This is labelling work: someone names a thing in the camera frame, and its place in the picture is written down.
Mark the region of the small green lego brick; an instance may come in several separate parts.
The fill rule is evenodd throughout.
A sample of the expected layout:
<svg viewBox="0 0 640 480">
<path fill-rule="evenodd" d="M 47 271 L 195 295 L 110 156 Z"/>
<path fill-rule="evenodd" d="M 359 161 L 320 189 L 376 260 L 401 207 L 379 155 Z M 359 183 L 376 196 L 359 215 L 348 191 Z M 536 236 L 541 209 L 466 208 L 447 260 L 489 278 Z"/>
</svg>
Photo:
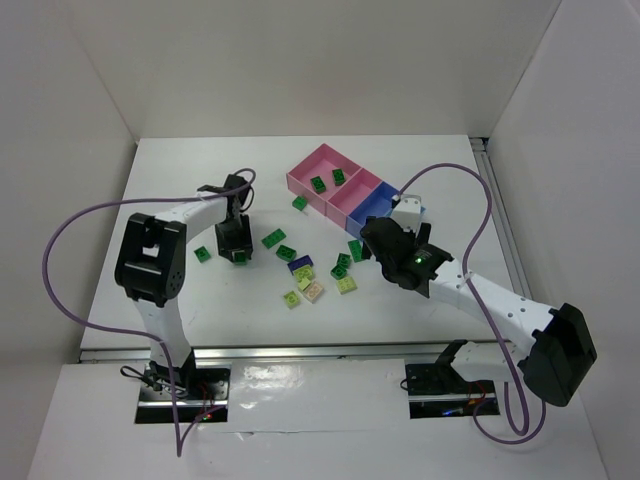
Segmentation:
<svg viewBox="0 0 640 480">
<path fill-rule="evenodd" d="M 246 265 L 247 262 L 248 258 L 244 251 L 236 251 L 233 253 L 233 263 L 235 265 Z"/>
</svg>

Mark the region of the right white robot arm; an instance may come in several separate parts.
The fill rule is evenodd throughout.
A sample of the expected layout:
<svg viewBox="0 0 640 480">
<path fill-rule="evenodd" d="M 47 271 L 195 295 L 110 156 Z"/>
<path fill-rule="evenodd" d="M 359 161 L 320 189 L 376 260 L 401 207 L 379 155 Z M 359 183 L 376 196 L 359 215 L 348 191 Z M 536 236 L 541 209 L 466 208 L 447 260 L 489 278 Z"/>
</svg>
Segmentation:
<svg viewBox="0 0 640 480">
<path fill-rule="evenodd" d="M 428 242 L 429 234 L 427 223 L 415 235 L 388 217 L 369 217 L 361 229 L 364 251 L 387 281 L 485 321 L 473 296 L 478 292 L 500 336 L 524 354 L 518 367 L 529 390 L 553 406 L 568 405 L 597 359 L 582 311 L 568 303 L 553 308 L 464 274 L 458 260 Z"/>
</svg>

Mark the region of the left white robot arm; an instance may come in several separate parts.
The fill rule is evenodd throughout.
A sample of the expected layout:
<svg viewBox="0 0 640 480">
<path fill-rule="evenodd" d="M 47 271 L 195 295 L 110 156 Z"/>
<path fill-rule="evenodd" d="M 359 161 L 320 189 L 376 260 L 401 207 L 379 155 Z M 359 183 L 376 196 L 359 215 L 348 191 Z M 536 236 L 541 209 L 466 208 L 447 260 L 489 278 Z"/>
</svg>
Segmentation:
<svg viewBox="0 0 640 480">
<path fill-rule="evenodd" d="M 186 339 L 177 297 L 186 279 L 188 243 L 212 228 L 218 254 L 234 265 L 253 253 L 249 216 L 244 204 L 253 188 L 239 173 L 221 187 L 204 185 L 192 202 L 155 215 L 135 213 L 127 221 L 116 262 L 115 281 L 141 315 L 153 343 L 150 368 L 159 379 L 181 387 L 195 384 L 195 354 Z"/>
</svg>

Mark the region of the long green lego brick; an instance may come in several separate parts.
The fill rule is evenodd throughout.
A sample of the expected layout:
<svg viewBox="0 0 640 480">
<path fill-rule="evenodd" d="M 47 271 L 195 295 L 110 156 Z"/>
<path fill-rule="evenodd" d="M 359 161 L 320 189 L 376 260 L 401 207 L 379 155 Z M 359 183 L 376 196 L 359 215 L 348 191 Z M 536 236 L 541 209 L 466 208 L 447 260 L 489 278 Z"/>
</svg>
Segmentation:
<svg viewBox="0 0 640 480">
<path fill-rule="evenodd" d="M 285 238 L 286 238 L 285 232 L 282 229 L 278 228 L 272 231 L 271 233 L 269 233 L 268 235 L 266 235 L 261 240 L 261 243 L 265 248 L 271 249 L 272 247 L 277 245 L 279 242 L 281 242 Z"/>
</svg>

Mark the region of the long green lego right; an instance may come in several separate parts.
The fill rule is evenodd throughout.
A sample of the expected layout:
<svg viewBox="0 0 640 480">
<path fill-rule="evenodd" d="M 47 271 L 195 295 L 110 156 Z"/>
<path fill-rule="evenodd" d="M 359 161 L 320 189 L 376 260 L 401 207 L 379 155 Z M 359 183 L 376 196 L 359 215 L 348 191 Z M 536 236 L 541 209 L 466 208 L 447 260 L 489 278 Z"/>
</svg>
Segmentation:
<svg viewBox="0 0 640 480">
<path fill-rule="evenodd" d="M 359 240 L 351 240 L 347 243 L 352 260 L 355 263 L 363 260 L 363 247 Z"/>
</svg>

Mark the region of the green lego near container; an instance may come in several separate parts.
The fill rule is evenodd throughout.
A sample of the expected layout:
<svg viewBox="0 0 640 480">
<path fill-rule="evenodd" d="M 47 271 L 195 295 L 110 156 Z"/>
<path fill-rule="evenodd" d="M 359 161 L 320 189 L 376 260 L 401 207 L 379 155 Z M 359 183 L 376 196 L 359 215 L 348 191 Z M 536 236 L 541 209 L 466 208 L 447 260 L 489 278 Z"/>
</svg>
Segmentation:
<svg viewBox="0 0 640 480">
<path fill-rule="evenodd" d="M 303 196 L 297 196 L 292 202 L 292 206 L 298 211 L 303 211 L 306 208 L 307 204 L 308 202 Z"/>
</svg>

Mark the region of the dark blue container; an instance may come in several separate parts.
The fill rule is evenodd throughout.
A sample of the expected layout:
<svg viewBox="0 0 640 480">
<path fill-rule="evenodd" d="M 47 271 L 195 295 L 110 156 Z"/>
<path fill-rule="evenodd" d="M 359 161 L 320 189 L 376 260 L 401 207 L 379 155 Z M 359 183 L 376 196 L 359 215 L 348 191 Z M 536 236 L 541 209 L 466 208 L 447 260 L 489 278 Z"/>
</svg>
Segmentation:
<svg viewBox="0 0 640 480">
<path fill-rule="evenodd" d="M 365 226 L 368 217 L 386 217 L 390 215 L 392 198 L 397 193 L 398 191 L 393 186 L 386 182 L 381 182 L 347 216 L 346 231 L 360 240 L 360 231 Z"/>
</svg>

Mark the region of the lime lego brick right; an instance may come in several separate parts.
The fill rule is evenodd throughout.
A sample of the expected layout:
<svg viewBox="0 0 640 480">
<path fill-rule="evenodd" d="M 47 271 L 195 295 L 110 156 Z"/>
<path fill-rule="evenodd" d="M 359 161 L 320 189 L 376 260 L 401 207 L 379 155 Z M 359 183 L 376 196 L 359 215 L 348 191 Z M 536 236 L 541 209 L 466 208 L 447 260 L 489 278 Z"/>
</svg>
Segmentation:
<svg viewBox="0 0 640 480">
<path fill-rule="evenodd" d="M 336 286 L 341 295 L 353 292 L 357 289 L 357 284 L 351 276 L 345 276 L 337 280 Z"/>
</svg>

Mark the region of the lime lego brick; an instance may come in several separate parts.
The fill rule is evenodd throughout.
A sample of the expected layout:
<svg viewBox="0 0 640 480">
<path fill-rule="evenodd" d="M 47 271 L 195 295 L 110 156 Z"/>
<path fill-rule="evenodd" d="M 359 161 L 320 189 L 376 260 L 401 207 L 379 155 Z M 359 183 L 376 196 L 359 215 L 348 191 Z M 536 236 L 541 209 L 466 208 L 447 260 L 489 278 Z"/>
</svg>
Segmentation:
<svg viewBox="0 0 640 480">
<path fill-rule="evenodd" d="M 297 283 L 302 282 L 304 279 L 313 281 L 315 278 L 315 273 L 310 265 L 304 265 L 294 270 L 293 275 Z"/>
<path fill-rule="evenodd" d="M 351 276 L 345 276 L 337 280 L 336 286 L 341 295 L 353 292 L 357 289 L 357 284 Z"/>
<path fill-rule="evenodd" d="M 285 305 L 289 309 L 293 309 L 293 308 L 297 307 L 301 303 L 300 296 L 294 290 L 291 290 L 291 291 L 285 293 L 283 295 L 283 299 L 284 299 Z"/>
</svg>

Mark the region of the green lego brick pair lower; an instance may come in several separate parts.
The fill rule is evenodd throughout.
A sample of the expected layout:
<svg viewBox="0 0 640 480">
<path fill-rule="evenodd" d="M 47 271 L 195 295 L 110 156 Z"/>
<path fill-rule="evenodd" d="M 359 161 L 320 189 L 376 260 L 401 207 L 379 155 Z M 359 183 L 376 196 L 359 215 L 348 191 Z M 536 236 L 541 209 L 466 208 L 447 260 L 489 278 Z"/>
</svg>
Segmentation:
<svg viewBox="0 0 640 480">
<path fill-rule="evenodd" d="M 343 266 L 341 266 L 341 265 L 335 265 L 335 266 L 331 269 L 330 273 L 331 273 L 331 276 L 332 276 L 335 280 L 341 280 L 341 279 L 345 278 L 345 277 L 348 275 L 348 273 L 347 273 L 347 269 L 346 269 L 346 268 L 344 268 L 344 267 L 343 267 Z"/>
</svg>

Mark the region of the dark blue lego brick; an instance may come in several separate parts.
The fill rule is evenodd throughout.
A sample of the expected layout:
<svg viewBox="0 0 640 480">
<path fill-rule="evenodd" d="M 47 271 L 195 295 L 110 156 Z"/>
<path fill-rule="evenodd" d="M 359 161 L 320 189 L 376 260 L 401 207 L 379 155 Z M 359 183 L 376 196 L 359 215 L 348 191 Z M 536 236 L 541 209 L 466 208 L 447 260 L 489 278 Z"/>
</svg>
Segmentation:
<svg viewBox="0 0 640 480">
<path fill-rule="evenodd" d="M 309 267 L 313 267 L 314 266 L 314 262 L 311 259 L 311 257 L 309 255 L 304 255 L 301 256 L 299 258 L 296 258 L 295 260 L 288 262 L 287 263 L 287 267 L 290 271 L 291 274 L 294 274 L 294 272 L 302 267 L 305 266 L 309 266 Z"/>
</svg>

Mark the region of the lime lego brick upper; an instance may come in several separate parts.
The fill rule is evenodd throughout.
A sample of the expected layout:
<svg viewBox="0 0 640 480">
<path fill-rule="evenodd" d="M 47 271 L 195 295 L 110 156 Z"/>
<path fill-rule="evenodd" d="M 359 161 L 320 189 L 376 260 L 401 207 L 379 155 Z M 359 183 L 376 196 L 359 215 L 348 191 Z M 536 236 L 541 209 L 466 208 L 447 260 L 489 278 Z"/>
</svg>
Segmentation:
<svg viewBox="0 0 640 480">
<path fill-rule="evenodd" d="M 297 283 L 302 282 L 304 279 L 313 281 L 315 278 L 315 273 L 310 265 L 304 265 L 294 270 L 293 275 Z"/>
</svg>

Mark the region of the small pink container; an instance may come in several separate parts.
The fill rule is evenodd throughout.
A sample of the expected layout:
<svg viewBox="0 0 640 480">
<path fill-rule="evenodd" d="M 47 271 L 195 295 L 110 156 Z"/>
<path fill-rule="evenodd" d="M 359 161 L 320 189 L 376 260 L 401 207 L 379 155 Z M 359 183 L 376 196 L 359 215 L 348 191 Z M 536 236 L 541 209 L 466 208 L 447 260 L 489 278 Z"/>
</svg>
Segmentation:
<svg viewBox="0 0 640 480">
<path fill-rule="evenodd" d="M 326 216 L 345 229 L 347 217 L 373 192 L 382 180 L 364 168 L 359 169 L 327 201 Z"/>
</svg>

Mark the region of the lime lego brick lower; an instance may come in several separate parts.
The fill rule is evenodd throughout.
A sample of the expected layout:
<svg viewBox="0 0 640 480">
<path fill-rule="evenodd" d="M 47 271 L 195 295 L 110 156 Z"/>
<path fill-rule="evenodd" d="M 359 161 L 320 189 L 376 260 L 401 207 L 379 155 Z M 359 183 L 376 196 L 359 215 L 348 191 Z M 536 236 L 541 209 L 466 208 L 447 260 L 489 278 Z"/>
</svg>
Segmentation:
<svg viewBox="0 0 640 480">
<path fill-rule="evenodd" d="M 293 309 L 293 308 L 297 307 L 301 303 L 300 296 L 294 290 L 291 290 L 291 291 L 285 293 L 283 295 L 283 299 L 284 299 L 285 305 L 289 309 Z"/>
</svg>

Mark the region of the large pink container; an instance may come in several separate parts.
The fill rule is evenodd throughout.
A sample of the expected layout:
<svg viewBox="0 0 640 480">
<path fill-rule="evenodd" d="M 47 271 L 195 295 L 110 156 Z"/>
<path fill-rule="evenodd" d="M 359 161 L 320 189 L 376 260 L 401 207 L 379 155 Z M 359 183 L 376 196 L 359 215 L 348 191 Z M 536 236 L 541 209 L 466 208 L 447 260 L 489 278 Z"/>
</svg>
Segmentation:
<svg viewBox="0 0 640 480">
<path fill-rule="evenodd" d="M 361 167 L 324 143 L 286 174 L 287 188 L 295 195 L 304 197 L 311 207 L 325 215 L 328 200 L 341 188 L 333 178 L 333 171 L 337 169 L 343 172 L 346 179 L 350 179 Z M 319 177 L 325 185 L 320 193 L 312 185 L 315 177 Z"/>
</svg>

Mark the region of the beige lego brick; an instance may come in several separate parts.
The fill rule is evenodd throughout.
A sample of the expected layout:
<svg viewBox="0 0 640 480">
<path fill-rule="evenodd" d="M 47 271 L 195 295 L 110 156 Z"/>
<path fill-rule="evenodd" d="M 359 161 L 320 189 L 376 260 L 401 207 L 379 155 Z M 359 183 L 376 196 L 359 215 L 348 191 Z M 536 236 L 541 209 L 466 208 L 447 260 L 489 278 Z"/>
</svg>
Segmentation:
<svg viewBox="0 0 640 480">
<path fill-rule="evenodd" d="M 324 293 L 324 287 L 319 282 L 308 278 L 304 278 L 298 283 L 298 289 L 310 303 L 315 303 Z"/>
</svg>

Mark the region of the aluminium side rail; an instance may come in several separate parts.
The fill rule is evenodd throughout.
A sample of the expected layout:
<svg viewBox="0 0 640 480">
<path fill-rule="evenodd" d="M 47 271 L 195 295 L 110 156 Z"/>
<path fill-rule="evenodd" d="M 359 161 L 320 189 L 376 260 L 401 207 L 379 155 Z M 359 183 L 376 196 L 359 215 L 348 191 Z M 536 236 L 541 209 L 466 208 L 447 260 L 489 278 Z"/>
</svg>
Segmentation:
<svg viewBox="0 0 640 480">
<path fill-rule="evenodd" d="M 542 331 L 551 320 L 550 307 L 529 298 L 530 289 L 518 255 L 506 208 L 500 195 L 486 142 L 482 138 L 470 139 L 471 149 L 480 176 L 488 185 L 492 196 L 492 219 L 515 291 L 474 275 L 471 280 L 486 307 L 491 312 L 501 337 L 528 353 L 535 343 L 533 333 Z"/>
</svg>

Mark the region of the aluminium front rail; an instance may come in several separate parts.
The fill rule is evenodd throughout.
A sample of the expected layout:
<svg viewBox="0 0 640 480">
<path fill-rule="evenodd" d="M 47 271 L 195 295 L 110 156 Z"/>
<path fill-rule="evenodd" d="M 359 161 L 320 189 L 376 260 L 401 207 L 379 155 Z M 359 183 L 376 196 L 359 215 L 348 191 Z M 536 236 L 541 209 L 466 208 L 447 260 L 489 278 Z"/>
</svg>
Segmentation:
<svg viewBox="0 0 640 480">
<path fill-rule="evenodd" d="M 324 344 L 317 346 L 279 345 L 246 347 L 195 348 L 197 362 L 223 362 L 234 360 L 302 360 L 302 359 L 375 359 L 429 357 L 442 353 L 450 342 L 427 343 L 365 343 Z M 79 355 L 81 364 L 147 361 L 149 349 L 83 349 Z"/>
</svg>

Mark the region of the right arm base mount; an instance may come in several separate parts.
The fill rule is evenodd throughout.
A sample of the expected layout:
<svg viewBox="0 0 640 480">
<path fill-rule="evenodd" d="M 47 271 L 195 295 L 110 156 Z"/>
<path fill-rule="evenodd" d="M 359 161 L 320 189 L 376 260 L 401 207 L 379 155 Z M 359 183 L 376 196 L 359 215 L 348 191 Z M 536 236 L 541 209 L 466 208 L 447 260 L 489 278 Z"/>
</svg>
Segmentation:
<svg viewBox="0 0 640 480">
<path fill-rule="evenodd" d="M 500 413 L 492 381 L 465 381 L 449 365 L 406 364 L 400 388 L 408 395 L 411 419 L 471 417 Z"/>
</svg>

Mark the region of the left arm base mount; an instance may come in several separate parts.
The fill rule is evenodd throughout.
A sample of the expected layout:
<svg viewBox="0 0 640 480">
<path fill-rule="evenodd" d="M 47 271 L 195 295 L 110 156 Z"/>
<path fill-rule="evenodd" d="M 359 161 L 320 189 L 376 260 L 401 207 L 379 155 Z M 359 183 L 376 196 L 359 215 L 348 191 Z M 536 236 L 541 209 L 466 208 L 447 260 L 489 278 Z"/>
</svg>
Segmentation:
<svg viewBox="0 0 640 480">
<path fill-rule="evenodd" d="M 120 374 L 140 382 L 134 420 L 136 424 L 173 422 L 171 389 L 167 381 L 155 377 L 148 366 L 142 372 L 131 366 L 122 366 Z M 230 374 L 230 365 L 215 365 L 200 369 L 194 386 L 187 388 L 178 385 L 176 399 L 179 421 L 188 424 L 202 415 L 202 423 L 226 423 Z"/>
</svg>

